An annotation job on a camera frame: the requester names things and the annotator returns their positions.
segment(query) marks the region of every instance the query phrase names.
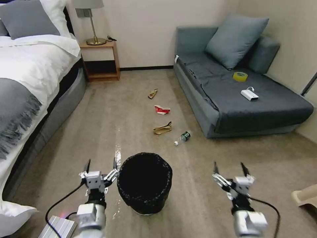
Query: cable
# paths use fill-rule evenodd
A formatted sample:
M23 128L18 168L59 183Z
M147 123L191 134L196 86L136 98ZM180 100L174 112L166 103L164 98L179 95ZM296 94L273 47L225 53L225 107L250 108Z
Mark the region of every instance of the cable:
M69 217L70 217L71 215L74 215L74 214L77 214L77 212L73 212L73 213L71 213L71 214L68 214L68 216L65 217L65 219L69 219Z
M278 234L278 230L280 228L280 222L281 222L281 215L280 215L280 212L278 211L278 209L275 206L273 206L272 204L268 203L268 202L265 202L265 201L250 197L249 195L246 195L246 194L242 194L239 191L237 191L235 188L232 188L232 189L234 191L236 191L238 194L243 195L243 196L245 196L245 197L247 197L247 198L249 198L249 199L251 199L253 201L268 205L269 207L273 208L276 211L276 213L277 213L277 222L276 222L276 227L275 227L275 232L274 232L274 238L277 238L277 234Z
M82 181L80 183L80 185L75 188L73 191L71 191L70 193L68 193L65 197L63 197L62 199L60 199L58 202L56 202L54 205L52 205L46 212L45 214L45 221L46 223L50 226L50 228L52 228L52 230L56 233L56 235L58 236L58 238L62 238L61 235L55 230L55 228L52 226L52 224L48 221L48 215L49 215L49 212L57 205L59 204L60 202L64 201L66 198L68 198L70 195L72 195L74 192L76 192L78 189L80 189L81 186L83 186L85 183Z
M111 36L107 36L108 40L111 40L111 41L117 41L116 39L112 38Z

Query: black trash bag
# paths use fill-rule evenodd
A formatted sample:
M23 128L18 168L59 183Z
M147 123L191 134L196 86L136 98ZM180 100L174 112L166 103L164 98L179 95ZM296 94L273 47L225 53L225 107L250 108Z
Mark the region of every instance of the black trash bag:
M172 168L159 155L145 152L133 155L120 168L119 194L137 213L158 213L171 189L172 175Z

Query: light switch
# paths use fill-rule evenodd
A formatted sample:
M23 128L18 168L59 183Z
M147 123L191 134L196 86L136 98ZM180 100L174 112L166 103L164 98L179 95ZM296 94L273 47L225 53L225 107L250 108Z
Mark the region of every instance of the light switch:
M84 18L84 17L90 17L89 16L89 9L79 9L76 8L77 17Z

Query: wall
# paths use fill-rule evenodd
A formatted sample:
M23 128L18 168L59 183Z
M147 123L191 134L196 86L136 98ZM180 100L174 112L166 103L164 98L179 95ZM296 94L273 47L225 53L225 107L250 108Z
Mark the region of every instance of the wall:
M281 42L268 75L301 93L317 71L316 0L240 0L238 13L269 17L265 34ZM317 84L306 95L317 106ZM298 132L317 142L317 113Z
M175 30L181 25L218 25L238 0L104 0L93 9L97 36L117 39L120 67L172 65ZM78 18L68 0L67 9L76 37L91 38L89 18Z

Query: wooden nightstand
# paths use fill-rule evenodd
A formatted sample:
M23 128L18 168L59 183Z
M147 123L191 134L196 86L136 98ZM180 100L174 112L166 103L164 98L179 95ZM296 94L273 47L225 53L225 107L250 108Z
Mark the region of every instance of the wooden nightstand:
M80 44L84 66L90 82L120 79L120 65L115 41L104 45Z

